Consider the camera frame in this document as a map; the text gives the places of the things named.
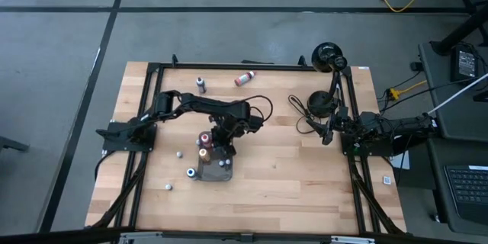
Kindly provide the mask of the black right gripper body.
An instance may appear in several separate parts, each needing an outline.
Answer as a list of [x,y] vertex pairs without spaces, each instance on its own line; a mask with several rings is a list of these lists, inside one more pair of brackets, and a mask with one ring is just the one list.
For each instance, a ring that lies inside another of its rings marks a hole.
[[[349,139],[358,142],[360,138],[361,127],[357,121],[351,119],[348,115],[348,107],[338,107],[337,112],[330,115],[328,121],[333,126],[332,132],[338,131],[345,134]],[[329,145],[333,137],[322,138],[323,145]]]

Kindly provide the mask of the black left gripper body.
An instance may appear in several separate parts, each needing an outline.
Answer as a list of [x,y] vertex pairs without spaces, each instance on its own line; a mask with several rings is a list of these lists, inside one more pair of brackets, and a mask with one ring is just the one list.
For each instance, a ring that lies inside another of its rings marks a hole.
[[255,115],[238,118],[230,114],[211,113],[209,121],[216,124],[210,131],[214,146],[229,146],[234,138],[256,133],[264,124],[264,118]]

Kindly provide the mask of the pink food coloring bottle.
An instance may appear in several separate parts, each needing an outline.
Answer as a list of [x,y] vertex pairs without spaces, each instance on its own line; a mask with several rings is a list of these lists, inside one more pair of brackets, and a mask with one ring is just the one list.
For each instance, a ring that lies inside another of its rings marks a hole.
[[238,76],[236,79],[234,79],[234,83],[236,86],[242,86],[246,84],[247,82],[251,81],[255,77],[255,72],[254,71],[249,71],[246,72],[240,76]]

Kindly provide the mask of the smoky transparent plastic bin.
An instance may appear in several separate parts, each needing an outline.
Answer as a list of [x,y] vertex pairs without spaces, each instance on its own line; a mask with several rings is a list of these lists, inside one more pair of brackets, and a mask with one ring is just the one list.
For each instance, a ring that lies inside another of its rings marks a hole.
[[[217,147],[213,145],[211,149],[207,149],[210,153],[211,160],[209,162],[202,162],[198,155],[197,173],[201,181],[229,181],[233,177],[233,156],[220,157],[217,152]],[[226,159],[231,160],[230,165],[219,166],[219,161]]]

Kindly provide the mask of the black desk lamp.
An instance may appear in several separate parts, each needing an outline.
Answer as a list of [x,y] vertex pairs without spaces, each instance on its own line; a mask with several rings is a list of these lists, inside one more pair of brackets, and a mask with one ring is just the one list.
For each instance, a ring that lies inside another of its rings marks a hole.
[[311,56],[313,68],[317,72],[332,73],[332,81],[328,91],[315,91],[307,99],[307,108],[314,117],[328,117],[339,103],[334,97],[337,85],[340,81],[341,71],[344,70],[348,61],[343,56],[340,47],[332,42],[325,42],[318,45]]

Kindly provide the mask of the white paper sheet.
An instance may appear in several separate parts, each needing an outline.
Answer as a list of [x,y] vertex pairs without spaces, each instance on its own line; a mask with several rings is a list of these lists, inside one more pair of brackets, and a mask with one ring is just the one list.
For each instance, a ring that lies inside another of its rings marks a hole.
[[391,156],[389,161],[394,168],[410,170],[409,151],[405,151],[396,156]]

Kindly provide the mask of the white rod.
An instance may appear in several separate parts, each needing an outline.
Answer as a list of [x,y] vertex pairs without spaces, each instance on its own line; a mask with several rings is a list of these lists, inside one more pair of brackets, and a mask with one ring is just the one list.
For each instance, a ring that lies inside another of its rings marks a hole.
[[467,91],[470,88],[474,87],[475,85],[477,85],[479,82],[483,81],[486,78],[488,78],[488,73],[482,75],[481,77],[479,77],[474,82],[472,82],[469,85],[467,85],[466,87],[462,88],[460,91],[457,91],[456,93],[454,93],[451,97],[449,97],[448,99],[444,100],[441,104],[439,104],[438,106],[436,106],[433,109],[431,109],[430,111],[428,111],[427,114],[429,114],[429,115],[430,114],[433,114],[438,109],[442,108],[443,106],[445,106],[446,104],[448,104],[450,101],[454,100],[457,96],[461,95],[465,91]]

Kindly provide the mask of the black side desk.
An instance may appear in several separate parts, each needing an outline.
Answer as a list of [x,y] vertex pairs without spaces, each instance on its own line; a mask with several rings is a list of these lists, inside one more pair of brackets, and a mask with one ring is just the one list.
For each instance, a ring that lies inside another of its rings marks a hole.
[[454,207],[448,186],[446,165],[488,165],[488,143],[460,140],[429,139],[427,148],[435,181],[435,203],[440,221],[451,231],[488,236],[488,226],[461,219]]
[[[418,49],[428,85],[432,89],[430,94],[434,106],[441,105],[466,87],[465,84],[451,81],[449,55],[438,55],[430,43],[421,43]],[[485,102],[474,100],[476,95],[483,92],[481,88],[487,82],[488,78],[435,111],[444,138],[488,143],[488,94]]]

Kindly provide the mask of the black power adapter with label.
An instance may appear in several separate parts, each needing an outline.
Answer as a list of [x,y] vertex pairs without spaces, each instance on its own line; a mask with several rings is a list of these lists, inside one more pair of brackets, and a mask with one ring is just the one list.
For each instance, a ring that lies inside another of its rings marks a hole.
[[465,45],[457,45],[451,51],[451,81],[475,79],[478,76],[478,59],[474,51]]

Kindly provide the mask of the black laptop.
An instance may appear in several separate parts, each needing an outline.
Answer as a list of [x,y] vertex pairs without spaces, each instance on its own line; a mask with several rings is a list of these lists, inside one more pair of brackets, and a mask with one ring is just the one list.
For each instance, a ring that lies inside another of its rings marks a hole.
[[488,165],[446,165],[457,215],[488,226]]

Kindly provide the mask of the black stand legs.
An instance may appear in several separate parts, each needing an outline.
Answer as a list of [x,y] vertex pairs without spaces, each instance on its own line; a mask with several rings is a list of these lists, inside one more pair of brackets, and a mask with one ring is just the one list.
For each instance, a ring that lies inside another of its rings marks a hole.
[[459,44],[465,37],[475,30],[478,30],[483,38],[480,47],[488,47],[488,30],[483,26],[488,22],[488,0],[483,0],[481,2],[472,2],[471,0],[462,1],[470,17],[443,40],[430,42],[432,49],[438,55],[449,54],[451,48]]

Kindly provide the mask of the black crossbeam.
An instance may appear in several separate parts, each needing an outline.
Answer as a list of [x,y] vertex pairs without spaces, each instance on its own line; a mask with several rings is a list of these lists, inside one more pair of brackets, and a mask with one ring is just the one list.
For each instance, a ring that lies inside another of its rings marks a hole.
[[[0,236],[0,244],[100,244],[119,240],[121,233],[150,232],[134,230],[132,227],[95,228],[81,230],[55,231],[48,233],[29,233]],[[432,239],[410,234],[386,234],[365,232],[357,235],[339,234],[300,234],[300,233],[222,233],[197,231],[153,231],[162,232],[163,238],[182,239],[219,239],[251,243],[257,241],[310,241],[330,243],[331,236],[356,236],[371,238],[376,244],[474,244],[467,241]]]

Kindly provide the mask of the grey chair leg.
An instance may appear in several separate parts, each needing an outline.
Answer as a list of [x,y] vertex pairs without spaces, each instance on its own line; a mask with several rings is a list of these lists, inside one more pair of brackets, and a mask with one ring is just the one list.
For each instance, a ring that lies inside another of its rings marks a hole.
[[19,152],[27,152],[29,146],[27,144],[19,143],[18,141],[0,136],[0,152],[3,149],[14,149]]

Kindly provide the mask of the black aluminium table frame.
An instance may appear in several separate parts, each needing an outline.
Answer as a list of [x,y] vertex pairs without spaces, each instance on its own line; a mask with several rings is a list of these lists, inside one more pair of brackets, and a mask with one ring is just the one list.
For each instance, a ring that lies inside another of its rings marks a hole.
[[[270,118],[259,132],[236,141],[234,175],[227,182],[191,180],[186,171],[197,165],[196,140],[210,128],[206,115],[188,113],[158,125],[156,144],[148,155],[135,222],[138,230],[222,233],[358,233],[348,163],[339,140],[324,146],[318,136],[295,129],[297,112],[287,97],[305,99],[329,87],[330,75],[296,65],[265,70],[238,87],[249,64],[179,63],[152,69],[147,62],[126,65],[112,117],[124,122],[138,113],[154,88],[197,91],[207,84],[207,97],[222,101],[248,98],[256,113]],[[165,185],[171,185],[167,191]]]

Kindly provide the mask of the silver bracket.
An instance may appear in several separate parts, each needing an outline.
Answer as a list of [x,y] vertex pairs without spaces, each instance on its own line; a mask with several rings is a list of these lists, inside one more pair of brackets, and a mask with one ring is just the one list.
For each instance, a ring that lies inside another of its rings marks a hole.
[[376,244],[374,239],[356,236],[331,236],[330,244]]
[[137,240],[141,239],[156,239],[162,238],[162,232],[130,232],[121,233],[117,244],[134,244]]

